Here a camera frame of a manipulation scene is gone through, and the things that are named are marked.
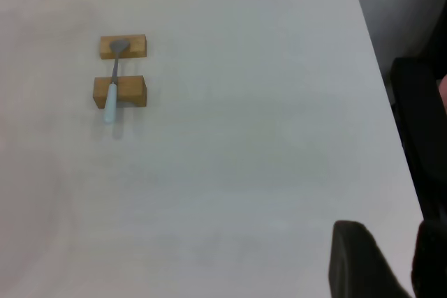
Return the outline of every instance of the light blue handle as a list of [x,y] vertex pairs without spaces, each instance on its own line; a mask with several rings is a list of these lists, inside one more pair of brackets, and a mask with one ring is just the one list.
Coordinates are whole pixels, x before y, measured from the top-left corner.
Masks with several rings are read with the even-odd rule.
[[109,91],[107,92],[107,100],[105,101],[104,109],[104,122],[111,124],[115,122],[115,116],[117,114],[117,85],[110,84]]

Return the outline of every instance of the wooden block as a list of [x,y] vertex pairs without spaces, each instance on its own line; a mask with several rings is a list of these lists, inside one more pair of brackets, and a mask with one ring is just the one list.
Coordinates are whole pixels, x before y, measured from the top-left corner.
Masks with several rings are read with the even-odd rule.
[[115,54],[110,50],[110,43],[120,39],[128,40],[131,45],[124,50],[119,58],[132,59],[135,57],[146,57],[147,44],[146,35],[121,35],[121,36],[101,36],[99,54],[102,59],[115,59]]
[[[96,77],[93,87],[93,99],[98,108],[105,107],[111,77]],[[147,100],[146,83],[143,76],[118,77],[117,100],[145,107]]]

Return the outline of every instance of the spatula handle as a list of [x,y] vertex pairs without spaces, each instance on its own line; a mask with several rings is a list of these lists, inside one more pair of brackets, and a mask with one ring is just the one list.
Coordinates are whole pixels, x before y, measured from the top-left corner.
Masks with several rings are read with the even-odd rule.
[[117,114],[117,85],[110,84],[107,92],[107,100],[105,101],[104,122],[111,124],[115,122]]

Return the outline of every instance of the chair backrest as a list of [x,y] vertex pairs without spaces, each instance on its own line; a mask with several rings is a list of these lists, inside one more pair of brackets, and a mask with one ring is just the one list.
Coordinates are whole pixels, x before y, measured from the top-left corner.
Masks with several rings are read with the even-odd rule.
[[391,82],[399,130],[426,219],[447,209],[447,114],[431,68],[417,59],[396,59]]

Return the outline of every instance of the white table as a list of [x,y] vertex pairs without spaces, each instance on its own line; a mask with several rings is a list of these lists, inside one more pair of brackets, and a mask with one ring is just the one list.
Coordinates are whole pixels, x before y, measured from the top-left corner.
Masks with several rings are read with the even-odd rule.
[[[104,126],[102,35],[147,108]],[[358,0],[0,0],[2,297],[329,297],[332,225],[402,285],[422,220]]]

